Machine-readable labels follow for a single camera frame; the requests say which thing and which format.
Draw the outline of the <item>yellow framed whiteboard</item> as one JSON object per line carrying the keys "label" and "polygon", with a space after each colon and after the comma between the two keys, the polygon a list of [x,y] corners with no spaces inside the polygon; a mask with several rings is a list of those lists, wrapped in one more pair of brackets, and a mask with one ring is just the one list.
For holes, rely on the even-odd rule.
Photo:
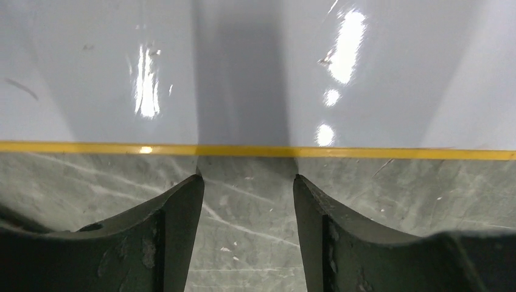
{"label": "yellow framed whiteboard", "polygon": [[2,1],[1,150],[515,159],[514,1]]}

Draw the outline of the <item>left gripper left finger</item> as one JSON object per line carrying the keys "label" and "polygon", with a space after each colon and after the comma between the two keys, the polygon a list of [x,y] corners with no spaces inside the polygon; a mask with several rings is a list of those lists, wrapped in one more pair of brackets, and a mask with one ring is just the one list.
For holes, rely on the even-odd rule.
{"label": "left gripper left finger", "polygon": [[183,291],[203,204],[192,175],[75,232],[1,226],[2,291]]}

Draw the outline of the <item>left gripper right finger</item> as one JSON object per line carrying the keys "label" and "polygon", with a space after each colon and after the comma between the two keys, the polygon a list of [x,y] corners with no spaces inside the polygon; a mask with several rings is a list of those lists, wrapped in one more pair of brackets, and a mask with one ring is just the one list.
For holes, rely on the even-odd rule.
{"label": "left gripper right finger", "polygon": [[514,291],[515,233],[445,231],[418,237],[389,228],[293,181],[309,291]]}

